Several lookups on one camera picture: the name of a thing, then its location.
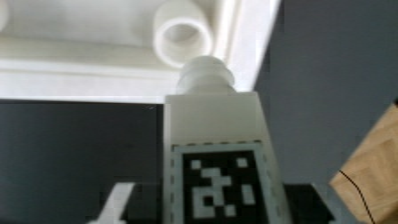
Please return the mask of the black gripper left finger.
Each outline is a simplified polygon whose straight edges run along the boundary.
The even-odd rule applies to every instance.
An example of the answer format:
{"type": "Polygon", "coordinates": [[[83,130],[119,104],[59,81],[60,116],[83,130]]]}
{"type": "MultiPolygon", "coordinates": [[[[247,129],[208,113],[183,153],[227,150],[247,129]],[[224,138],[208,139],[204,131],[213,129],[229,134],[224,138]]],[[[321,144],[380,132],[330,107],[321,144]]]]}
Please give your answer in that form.
{"type": "Polygon", "coordinates": [[[135,182],[114,184],[98,216],[87,221],[87,224],[160,224],[156,219],[128,217],[135,188],[135,182]]]}

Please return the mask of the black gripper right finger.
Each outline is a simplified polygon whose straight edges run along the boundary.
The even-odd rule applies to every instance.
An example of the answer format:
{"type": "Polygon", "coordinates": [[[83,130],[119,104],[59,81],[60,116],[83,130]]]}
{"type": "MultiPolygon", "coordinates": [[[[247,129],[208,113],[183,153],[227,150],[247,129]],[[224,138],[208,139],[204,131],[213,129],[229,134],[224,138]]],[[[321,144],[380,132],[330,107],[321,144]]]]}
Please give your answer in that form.
{"type": "Polygon", "coordinates": [[[330,224],[334,215],[311,184],[284,185],[293,224],[330,224]]]}

